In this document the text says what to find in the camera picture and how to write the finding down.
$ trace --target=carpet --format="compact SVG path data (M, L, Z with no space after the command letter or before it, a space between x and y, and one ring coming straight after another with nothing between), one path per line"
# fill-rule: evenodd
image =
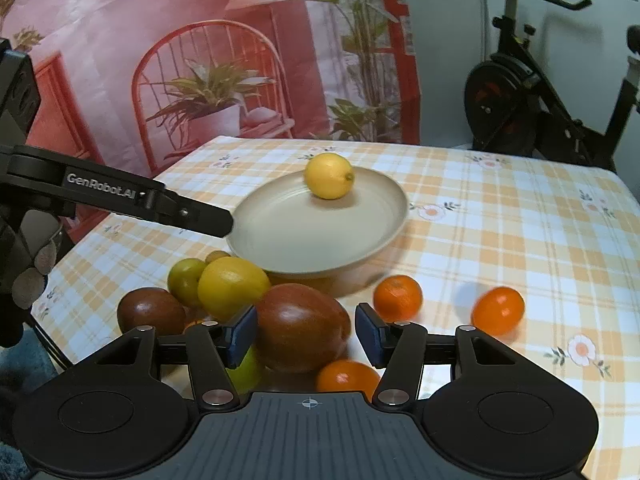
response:
M15 449L12 418L16 406L56 375L49 356L31 329L22 340L0 351L0 480L21 480L29 474Z

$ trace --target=checkered tablecloth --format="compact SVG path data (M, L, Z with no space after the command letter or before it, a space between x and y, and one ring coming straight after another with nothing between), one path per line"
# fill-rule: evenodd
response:
M357 269L316 283L350 314L380 277L413 276L417 320L434 333L469 322L496 285L519 290L525 319L507 343L593 403L600 433L592 479L640 478L640 207L618 177L540 160L392 144L219 138L162 174L168 188L233 209L255 187L301 170L319 152L381 171L411 201L404 233ZM224 240L111 215L52 272L34 306L72 360L119 335L129 290L165 286L171 265L226 249ZM366 362L355 339L351 354ZM188 375L166 380L188 393ZM421 395L449 381L427 367Z

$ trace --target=beige ceramic plate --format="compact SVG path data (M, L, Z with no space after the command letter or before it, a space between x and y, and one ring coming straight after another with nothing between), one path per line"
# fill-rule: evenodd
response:
M302 171L255 189L233 213L229 247L264 270L308 278L369 258L401 231L408 200L388 176L354 170L353 189L338 200L313 196Z

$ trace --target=orange and white plaid tablecloth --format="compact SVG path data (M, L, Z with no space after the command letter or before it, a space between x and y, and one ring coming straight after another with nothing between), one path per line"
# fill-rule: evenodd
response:
M255 187L331 151L381 171L411 201L404 233L383 253L322 286L350 314L381 276L409 274L424 291L417 321L433 333L469 322L476 298L509 285L525 319L506 341L582 392L600 433L584 473L640 478L640 207L612 173L510 156L394 144L218 138L159 179L233 209ZM171 265L226 249L224 240L111 215L54 269L34 313L72 360L119 335L129 290L165 286ZM359 343L354 358L366 362ZM165 380L188 393L188 375ZM421 395L449 381L426 367Z

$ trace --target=screw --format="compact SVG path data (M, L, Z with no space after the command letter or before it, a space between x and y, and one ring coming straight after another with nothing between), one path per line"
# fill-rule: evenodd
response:
M209 390L202 394L202 400L212 406L223 406L234 400L234 394L229 390Z
M404 390L390 388L389 390L382 390L378 394L378 400L388 406L399 406L409 400L409 394Z

